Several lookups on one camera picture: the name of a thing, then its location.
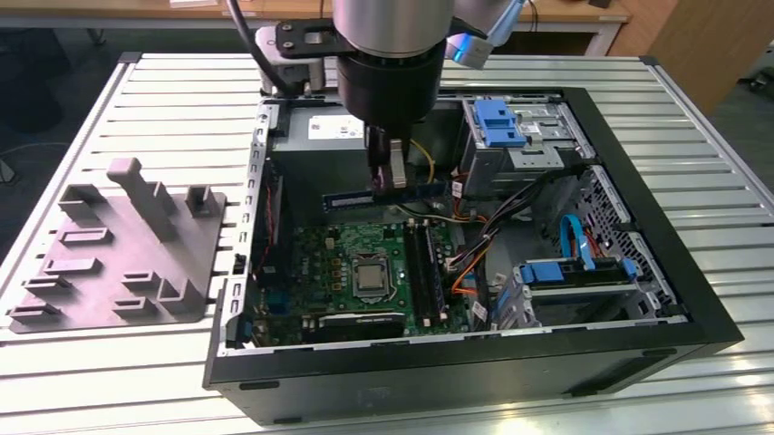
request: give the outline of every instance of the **open computer tower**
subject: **open computer tower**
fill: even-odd
[[[389,199],[363,135],[335,94],[261,104],[205,387],[262,424],[610,393],[742,339],[585,90],[444,89]]]

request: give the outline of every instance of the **green circuit board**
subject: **green circuit board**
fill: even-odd
[[[432,232],[444,263],[453,254],[449,228],[437,225]],[[445,322],[430,327],[416,322],[401,224],[302,227],[294,232],[293,244],[289,310],[267,318],[273,345],[302,344],[306,315],[397,312],[406,315],[405,336],[469,331],[462,298],[446,301]],[[370,301],[355,295],[355,265],[363,260],[383,262],[389,271],[390,294]]]

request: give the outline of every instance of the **wooden desk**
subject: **wooden desk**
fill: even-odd
[[[251,27],[287,18],[319,16],[318,0],[241,2]],[[605,55],[630,13],[618,0],[608,9],[578,0],[536,0],[541,32],[593,34],[588,55]],[[330,16],[331,0],[323,14]],[[533,11],[525,7],[514,31],[529,31]],[[53,28],[231,28],[226,4],[171,8],[169,0],[0,0],[0,27]]]
[[[265,20],[314,18],[319,16],[318,0],[254,0],[241,2],[246,15]],[[325,14],[330,16],[331,1],[325,0]],[[630,14],[618,2],[600,9],[586,1],[536,0],[541,21],[546,23],[597,23],[629,20]],[[95,16],[103,18],[195,18],[218,19],[226,14],[226,5],[178,8],[167,0],[0,0],[3,15],[55,15],[61,17]],[[530,21],[530,6],[522,20]]]

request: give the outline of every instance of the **wooden cabinet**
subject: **wooden cabinet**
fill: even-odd
[[[620,0],[632,13],[610,56],[654,56],[712,113],[774,39],[772,0]]]

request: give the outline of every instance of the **white slatted table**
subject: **white slatted table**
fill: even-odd
[[[259,74],[239,54],[146,54],[119,64],[0,267],[0,309],[41,267],[69,183],[117,189],[114,157],[139,157],[173,192],[214,185],[239,202]],[[613,396],[329,423],[303,433],[664,433],[774,427],[772,196],[661,68],[638,59],[504,57],[485,72],[448,65],[444,83],[584,86],[606,116],[746,341]],[[238,208],[226,210],[237,222]],[[225,227],[219,246],[229,247]],[[227,272],[229,252],[214,270]],[[214,278],[215,297],[223,278]],[[15,335],[0,318],[0,434],[241,433],[261,430],[201,387],[214,306],[197,324]]]

